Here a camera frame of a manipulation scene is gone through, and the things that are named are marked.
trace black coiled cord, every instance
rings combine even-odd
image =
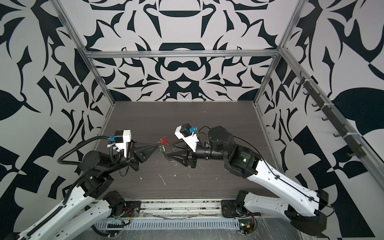
[[[64,153],[63,155],[61,155],[58,159],[57,159],[57,162],[59,164],[64,164],[64,165],[79,165],[80,162],[74,162],[74,161],[63,161],[64,158],[68,157],[69,155],[71,155],[72,153],[76,152],[77,150],[79,150],[80,148],[84,147],[85,145],[87,145],[88,143],[90,142],[93,142],[95,140],[98,140],[98,139],[109,139],[109,137],[107,136],[96,136],[96,137],[91,137],[90,139],[88,140],[85,140],[83,142],[80,142],[79,144],[77,144],[76,147],[72,148],[71,150],[69,150],[68,152]]]
[[[65,194],[65,197],[63,199],[63,205],[62,206],[59,206],[58,208],[56,208],[55,211],[53,211],[48,217],[46,217],[43,221],[41,221],[37,226],[35,226],[32,230],[30,230],[26,235],[28,237],[30,237],[32,234],[34,234],[39,228],[41,228],[44,224],[46,224],[51,218],[53,218],[61,209],[64,208],[65,204],[67,203],[70,195],[71,195],[71,192],[72,190],[74,189],[74,187],[77,185],[77,183],[79,183],[79,181],[85,177],[85,174],[81,175],[81,177],[79,177],[71,186],[70,188],[68,189],[68,192],[67,194]]]

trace black and white patterned wall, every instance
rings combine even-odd
[[[253,100],[272,57],[104,58],[116,101]]]
[[[99,134],[110,103],[47,0],[1,0],[0,62],[3,239],[63,199],[80,171],[57,158]]]
[[[297,0],[62,0],[88,50],[277,48]]]
[[[384,2],[310,0],[288,50],[383,158]],[[381,239],[384,193],[281,60],[259,102],[287,176],[336,209],[319,239]],[[332,209],[324,208],[325,214]]]

